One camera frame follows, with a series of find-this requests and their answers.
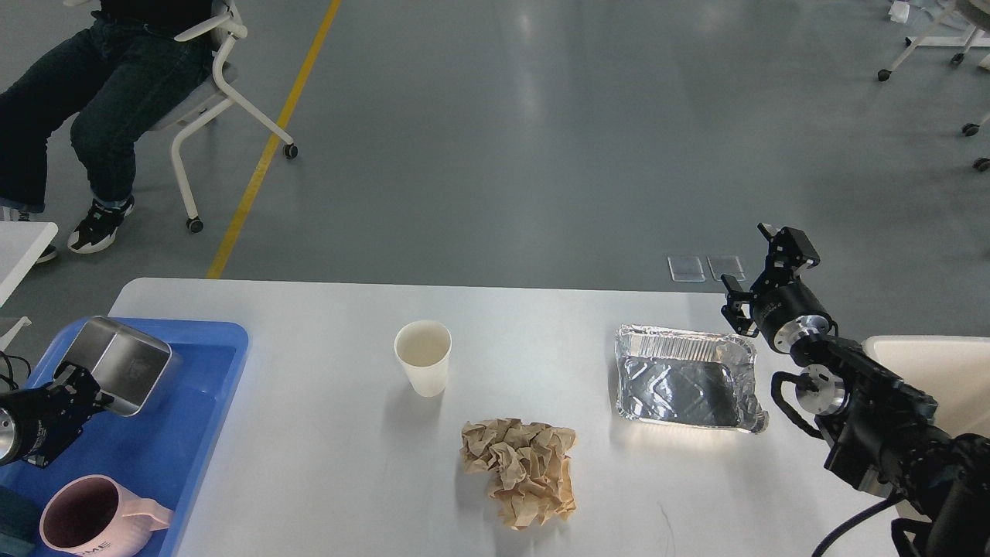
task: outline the white table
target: white table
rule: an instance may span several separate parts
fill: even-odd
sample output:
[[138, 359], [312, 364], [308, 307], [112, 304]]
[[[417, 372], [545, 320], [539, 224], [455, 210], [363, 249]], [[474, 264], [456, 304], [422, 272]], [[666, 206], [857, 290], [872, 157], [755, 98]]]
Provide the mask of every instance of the white table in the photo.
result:
[[53, 222], [0, 221], [0, 305], [7, 301], [57, 232]]
[[[613, 410], [623, 323], [726, 333], [717, 294], [140, 278], [110, 315], [227, 320], [247, 364], [177, 552], [203, 555], [809, 555], [877, 502], [822, 468], [824, 442], [773, 406], [794, 370], [757, 341], [764, 433], [629, 422]], [[405, 323], [453, 336], [445, 393], [393, 360]], [[578, 510], [501, 525], [485, 475], [459, 469], [465, 421], [574, 428]], [[896, 555], [888, 510], [830, 557]]]

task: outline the sneaker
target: sneaker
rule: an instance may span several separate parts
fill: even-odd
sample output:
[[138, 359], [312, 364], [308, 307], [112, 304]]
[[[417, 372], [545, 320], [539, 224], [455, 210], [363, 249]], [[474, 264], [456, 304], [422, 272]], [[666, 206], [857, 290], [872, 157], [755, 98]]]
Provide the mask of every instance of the sneaker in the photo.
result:
[[[18, 211], [17, 212], [17, 220], [18, 220], [18, 222], [31, 222], [31, 213], [29, 213], [27, 211]], [[49, 244], [45, 248], [45, 250], [42, 251], [42, 254], [40, 256], [38, 256], [38, 260], [35, 261], [35, 265], [37, 265], [39, 263], [49, 262], [49, 261], [55, 259], [55, 257], [57, 255], [58, 255], [58, 250], [55, 249], [55, 246], [53, 246], [52, 244]]]
[[106, 250], [117, 239], [117, 229], [124, 217], [134, 210], [134, 196], [123, 206], [110, 209], [93, 200], [86, 218], [82, 219], [68, 237], [68, 249], [77, 254], [95, 254]]

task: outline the pink mug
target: pink mug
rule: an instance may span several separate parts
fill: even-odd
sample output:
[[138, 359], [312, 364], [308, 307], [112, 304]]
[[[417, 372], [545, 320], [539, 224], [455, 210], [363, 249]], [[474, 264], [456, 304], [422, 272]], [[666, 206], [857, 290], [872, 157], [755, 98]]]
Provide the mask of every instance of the pink mug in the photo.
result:
[[142, 499], [106, 476], [84, 476], [66, 485], [42, 512], [42, 541], [74, 555], [131, 557], [151, 533], [168, 527], [172, 511]]

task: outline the blue tray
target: blue tray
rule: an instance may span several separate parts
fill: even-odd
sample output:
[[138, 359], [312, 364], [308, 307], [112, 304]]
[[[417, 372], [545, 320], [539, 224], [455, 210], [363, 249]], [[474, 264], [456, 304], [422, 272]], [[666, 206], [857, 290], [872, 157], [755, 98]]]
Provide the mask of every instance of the blue tray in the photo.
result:
[[[82, 328], [62, 329], [38, 362], [25, 389], [51, 374]], [[181, 357], [161, 403], [134, 417], [93, 416], [76, 439], [45, 469], [25, 462], [0, 467], [4, 486], [44, 508], [62, 486], [89, 474], [105, 474], [141, 497], [174, 510], [171, 526], [156, 532], [139, 557], [172, 555], [196, 500], [220, 427], [244, 368], [248, 334], [240, 325], [213, 321], [118, 319], [164, 342]], [[36, 534], [32, 557], [64, 557]]]

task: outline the chair wheel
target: chair wheel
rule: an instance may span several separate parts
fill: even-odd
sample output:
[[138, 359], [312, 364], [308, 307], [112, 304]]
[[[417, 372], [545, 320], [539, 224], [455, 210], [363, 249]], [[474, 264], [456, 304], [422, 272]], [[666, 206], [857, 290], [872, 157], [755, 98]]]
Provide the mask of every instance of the chair wheel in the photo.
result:
[[192, 232], [193, 234], [196, 234], [197, 232], [202, 232], [203, 221], [199, 220], [199, 217], [196, 217], [194, 219], [187, 219], [186, 228], [188, 228], [189, 232]]

